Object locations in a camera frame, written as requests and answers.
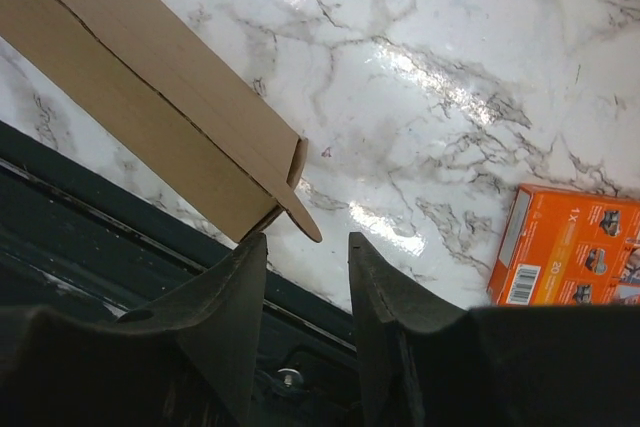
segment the white marble surface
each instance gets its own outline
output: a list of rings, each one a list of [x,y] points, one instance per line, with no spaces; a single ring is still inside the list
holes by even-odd
[[[344,309],[349,231],[469,307],[519,182],[640,197],[640,0],[163,1],[309,138],[270,263]],[[0,119],[219,236],[4,42]]]

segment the barcode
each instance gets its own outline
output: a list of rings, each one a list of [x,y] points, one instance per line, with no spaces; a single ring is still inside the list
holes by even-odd
[[[533,289],[536,287],[538,274],[540,274],[540,266],[520,264],[516,270],[513,284],[511,284],[507,303],[529,305],[531,294],[533,294]]]

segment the orange box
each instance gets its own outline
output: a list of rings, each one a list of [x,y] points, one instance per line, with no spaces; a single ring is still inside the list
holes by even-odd
[[[640,301],[640,202],[523,184],[487,291],[499,305]]]

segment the product image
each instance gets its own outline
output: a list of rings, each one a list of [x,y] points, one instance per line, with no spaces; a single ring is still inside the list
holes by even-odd
[[[584,265],[594,274],[604,274],[607,271],[607,265],[604,263],[604,250],[591,249]]]
[[[620,212],[617,210],[606,210],[604,217],[600,221],[600,227],[607,235],[616,237],[620,233]]]
[[[640,301],[640,201],[522,184],[487,292],[498,305]]]
[[[576,287],[576,293],[573,294],[573,300],[576,304],[590,304],[591,303],[591,285],[583,284]]]

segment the black plastic part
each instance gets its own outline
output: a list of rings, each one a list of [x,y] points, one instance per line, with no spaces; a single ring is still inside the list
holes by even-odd
[[[117,323],[0,309],[0,424],[246,425],[266,266],[256,234]]]
[[[0,182],[14,184],[12,187],[0,186],[3,189],[0,199],[4,199],[0,202],[0,209],[8,209],[0,211],[0,236],[20,229],[23,233],[29,233],[29,239],[31,238],[33,219],[25,218],[22,222],[21,218],[25,215],[38,215],[29,213],[28,210],[32,209],[26,208],[29,205],[27,201],[35,196],[41,206],[51,205],[52,210],[41,211],[41,215],[57,218],[69,224],[74,223],[75,231],[83,231],[90,223],[97,225],[102,227],[102,233],[113,232],[117,238],[134,244],[133,248],[138,249],[141,256],[146,257],[148,252],[153,253],[154,258],[146,258],[139,264],[123,264],[122,257],[118,256],[111,259],[108,269],[94,269],[98,270],[96,275],[108,277],[103,280],[109,286],[114,284],[112,274],[123,274],[126,281],[116,287],[125,288],[128,291],[126,295],[130,296],[129,301],[122,302],[121,307],[124,310],[156,299],[192,276],[206,271],[230,252],[229,248],[219,242],[141,201],[3,122],[0,122]],[[62,205],[62,209],[55,209],[56,204]],[[73,219],[67,218],[67,214],[73,215]],[[96,239],[96,242],[102,242],[102,239]],[[42,246],[34,247],[36,250],[49,253],[50,245],[55,247],[56,240],[45,239]],[[70,257],[78,257],[74,249],[58,248],[57,252],[60,251],[68,253]],[[90,254],[87,264],[93,263],[99,256],[116,255],[104,249],[87,253]],[[166,262],[157,263],[158,259]],[[140,274],[143,281],[136,281],[128,275],[134,268],[144,269],[144,273]],[[150,284],[155,285],[152,290],[148,290]],[[348,349],[350,346],[351,350],[354,350],[353,319],[346,312],[273,272],[267,273],[265,300],[280,311],[286,311],[330,333],[344,341]]]
[[[366,425],[640,424],[638,307],[464,312],[349,242]]]
[[[32,271],[31,275],[40,273],[45,280],[55,277],[68,283],[69,289],[79,286],[104,303],[126,310],[205,271],[146,242],[140,234],[96,218],[71,197],[31,188],[33,178],[2,167],[0,176],[0,265],[16,275]]]

